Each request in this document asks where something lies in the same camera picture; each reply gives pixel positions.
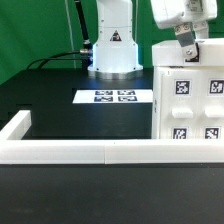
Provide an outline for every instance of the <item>green backdrop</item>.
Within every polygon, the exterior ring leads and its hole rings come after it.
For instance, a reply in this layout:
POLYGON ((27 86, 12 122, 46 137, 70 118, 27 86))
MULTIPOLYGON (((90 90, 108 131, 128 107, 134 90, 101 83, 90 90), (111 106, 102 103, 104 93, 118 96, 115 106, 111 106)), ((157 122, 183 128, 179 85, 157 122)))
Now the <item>green backdrop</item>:
MULTIPOLYGON (((82 36, 75 4, 73 0, 68 2, 75 49, 80 49, 82 36)), ((217 2, 218 18, 210 22, 212 38, 224 37, 224 1, 217 2)), ((94 43, 98 33, 96 1, 82 0, 82 3, 90 39, 94 43)), ((151 46, 175 39, 175 36, 173 29, 156 27, 149 0, 139 0, 138 12, 140 63, 151 67, 151 46)), ((0 84, 33 60, 67 51, 71 51, 71 44, 64 0, 0 0, 0 84)), ((52 62, 48 66, 72 67, 72 63, 52 62)))

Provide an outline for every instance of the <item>black table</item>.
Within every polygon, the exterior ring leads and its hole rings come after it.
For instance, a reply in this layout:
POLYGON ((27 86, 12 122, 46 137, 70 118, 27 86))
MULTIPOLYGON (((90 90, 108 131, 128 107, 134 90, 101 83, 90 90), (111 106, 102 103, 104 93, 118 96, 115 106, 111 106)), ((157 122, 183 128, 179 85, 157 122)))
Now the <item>black table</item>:
MULTIPOLYGON (((150 89, 80 70, 22 71, 0 86, 1 127, 32 111, 24 139, 150 138, 152 105, 72 105, 78 89, 150 89)), ((0 222, 223 224, 223 164, 0 165, 0 222)))

